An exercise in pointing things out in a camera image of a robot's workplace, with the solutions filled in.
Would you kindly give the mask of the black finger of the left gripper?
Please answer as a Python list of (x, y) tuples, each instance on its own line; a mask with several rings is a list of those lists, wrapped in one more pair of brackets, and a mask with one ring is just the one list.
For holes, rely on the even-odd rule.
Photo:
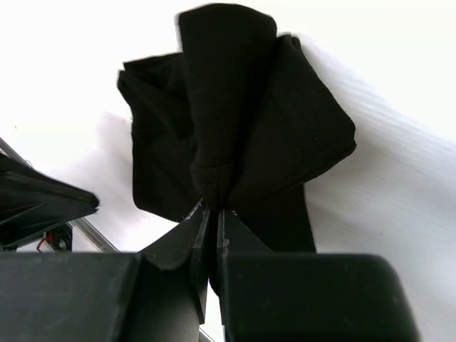
[(17, 249), (97, 211), (91, 192), (54, 180), (1, 155), (1, 248)]

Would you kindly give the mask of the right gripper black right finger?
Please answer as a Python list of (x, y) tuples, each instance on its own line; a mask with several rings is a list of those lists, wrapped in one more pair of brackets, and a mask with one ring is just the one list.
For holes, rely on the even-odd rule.
[(394, 268), (370, 254), (273, 252), (220, 212), (218, 279), (227, 341), (418, 341)]

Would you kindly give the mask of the black skirt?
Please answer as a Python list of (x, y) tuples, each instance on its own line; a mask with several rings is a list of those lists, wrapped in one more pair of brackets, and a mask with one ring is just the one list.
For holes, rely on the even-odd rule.
[(356, 148), (354, 122), (272, 17), (209, 4), (177, 17), (182, 50), (125, 63), (135, 206), (173, 222), (234, 209), (275, 252), (314, 252), (304, 184)]

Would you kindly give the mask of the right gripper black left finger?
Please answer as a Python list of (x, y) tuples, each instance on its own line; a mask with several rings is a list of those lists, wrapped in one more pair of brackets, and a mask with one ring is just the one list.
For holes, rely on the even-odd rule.
[(209, 216), (138, 253), (2, 253), (1, 339), (203, 341)]

